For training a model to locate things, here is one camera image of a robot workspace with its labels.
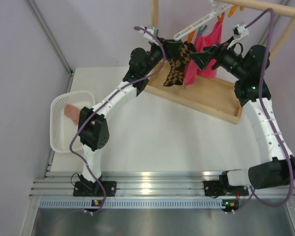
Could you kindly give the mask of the brown yellow argyle sock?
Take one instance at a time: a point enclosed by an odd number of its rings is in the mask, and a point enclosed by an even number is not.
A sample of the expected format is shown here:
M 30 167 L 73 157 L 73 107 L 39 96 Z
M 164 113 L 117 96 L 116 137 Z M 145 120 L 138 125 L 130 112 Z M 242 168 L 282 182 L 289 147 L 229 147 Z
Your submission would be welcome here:
M 189 62 L 191 61 L 189 54 L 196 52 L 196 48 L 193 43 L 185 41 L 175 59 L 175 85 L 182 86 L 185 81 L 186 70 Z
M 167 75 L 164 87 L 182 86 L 184 80 L 184 66 L 185 64 L 180 59 L 171 60 L 168 62 L 170 71 Z

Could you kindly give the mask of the magenta pink cloth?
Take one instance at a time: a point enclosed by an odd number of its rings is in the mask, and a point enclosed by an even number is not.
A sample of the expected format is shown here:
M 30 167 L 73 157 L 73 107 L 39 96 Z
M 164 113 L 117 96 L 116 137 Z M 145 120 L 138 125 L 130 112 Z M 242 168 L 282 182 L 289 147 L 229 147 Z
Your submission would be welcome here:
M 197 76 L 202 76 L 209 79 L 214 78 L 216 76 L 217 70 L 211 68 L 215 64 L 216 60 L 211 59 L 210 61 L 208 61 L 208 54 L 202 54 L 202 52 L 206 47 L 211 47 L 215 44 L 221 43 L 222 27 L 223 23 L 217 21 L 210 34 L 206 36 L 199 34 L 196 37 L 194 41 L 194 46 L 197 53 L 200 53 L 201 59 L 204 60 L 205 67 L 202 63 L 200 64 L 200 67 L 198 67 L 198 65 L 193 60 L 191 60 L 187 64 L 184 72 L 185 87 L 195 84 Z

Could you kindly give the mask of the white plastic clip hanger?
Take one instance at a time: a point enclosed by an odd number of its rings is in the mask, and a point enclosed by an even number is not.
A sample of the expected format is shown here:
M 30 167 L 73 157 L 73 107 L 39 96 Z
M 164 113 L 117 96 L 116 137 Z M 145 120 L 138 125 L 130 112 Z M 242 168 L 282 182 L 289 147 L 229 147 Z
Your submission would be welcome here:
M 217 18 L 218 16 L 222 15 L 227 10 L 230 10 L 233 7 L 232 4 L 224 3 L 224 2 L 217 2 L 215 0 L 210 0 L 209 3 L 212 6 L 212 11 L 202 17 L 201 19 L 197 20 L 196 22 L 192 23 L 188 27 L 184 28 L 183 30 L 179 31 L 174 35 L 174 40 L 179 41 L 183 39 L 188 34 L 194 32 L 198 28 L 202 27 L 210 20 Z

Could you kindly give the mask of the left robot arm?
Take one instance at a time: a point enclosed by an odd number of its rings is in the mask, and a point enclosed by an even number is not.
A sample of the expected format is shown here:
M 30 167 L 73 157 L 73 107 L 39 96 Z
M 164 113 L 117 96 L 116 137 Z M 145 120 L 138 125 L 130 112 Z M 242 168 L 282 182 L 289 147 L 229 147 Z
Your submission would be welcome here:
M 101 182 L 101 151 L 110 133 L 108 122 L 128 101 L 136 98 L 148 84 L 148 74 L 159 62 L 173 59 L 179 53 L 182 42 L 158 38 L 149 51 L 136 48 L 130 54 L 129 69 L 118 87 L 97 105 L 80 111 L 78 132 L 83 147 L 84 167 L 75 183 L 74 196 L 103 196 L 106 193 Z

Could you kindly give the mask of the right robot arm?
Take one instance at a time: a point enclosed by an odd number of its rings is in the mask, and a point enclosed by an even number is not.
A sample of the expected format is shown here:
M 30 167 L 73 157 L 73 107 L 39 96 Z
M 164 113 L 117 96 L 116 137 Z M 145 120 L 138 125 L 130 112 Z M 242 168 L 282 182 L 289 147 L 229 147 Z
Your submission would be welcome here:
M 295 180 L 295 157 L 287 147 L 277 124 L 270 91 L 260 80 L 266 48 L 252 46 L 245 56 L 235 52 L 228 43 L 205 47 L 202 52 L 191 53 L 190 58 L 199 69 L 224 68 L 237 78 L 235 95 L 246 113 L 260 152 L 260 164 L 248 169 L 229 170 L 220 175 L 219 188 L 231 195 L 238 186 L 250 185 L 254 189 L 292 186 Z

